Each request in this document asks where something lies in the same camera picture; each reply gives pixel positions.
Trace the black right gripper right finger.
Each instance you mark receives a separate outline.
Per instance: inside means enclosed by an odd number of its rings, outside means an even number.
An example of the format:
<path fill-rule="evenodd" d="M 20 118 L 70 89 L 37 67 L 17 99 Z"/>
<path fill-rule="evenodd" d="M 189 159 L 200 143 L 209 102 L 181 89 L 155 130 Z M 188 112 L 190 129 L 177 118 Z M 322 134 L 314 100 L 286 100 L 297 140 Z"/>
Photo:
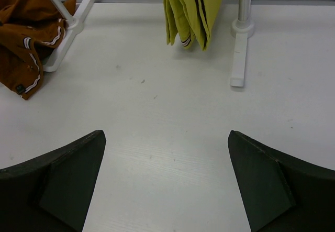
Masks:
<path fill-rule="evenodd" d="M 334 171 L 231 131 L 228 149 L 251 231 L 334 231 Z"/>

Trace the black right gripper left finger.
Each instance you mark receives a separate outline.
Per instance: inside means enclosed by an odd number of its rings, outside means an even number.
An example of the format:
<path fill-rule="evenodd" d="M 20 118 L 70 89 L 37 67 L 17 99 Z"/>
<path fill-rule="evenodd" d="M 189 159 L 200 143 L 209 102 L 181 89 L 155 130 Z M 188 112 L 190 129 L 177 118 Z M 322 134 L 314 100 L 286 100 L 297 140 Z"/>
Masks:
<path fill-rule="evenodd" d="M 1 169 L 1 231 L 82 231 L 105 146 L 96 130 Z"/>

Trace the brown trousers with striped waistband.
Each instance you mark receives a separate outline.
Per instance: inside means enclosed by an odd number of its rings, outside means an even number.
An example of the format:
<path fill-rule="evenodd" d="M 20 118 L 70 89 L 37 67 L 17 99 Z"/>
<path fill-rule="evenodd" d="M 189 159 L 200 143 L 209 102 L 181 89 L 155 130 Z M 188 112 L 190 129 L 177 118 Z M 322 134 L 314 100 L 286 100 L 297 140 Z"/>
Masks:
<path fill-rule="evenodd" d="M 28 100 L 42 86 L 42 61 L 65 36 L 51 0 L 1 0 L 1 83 Z"/>

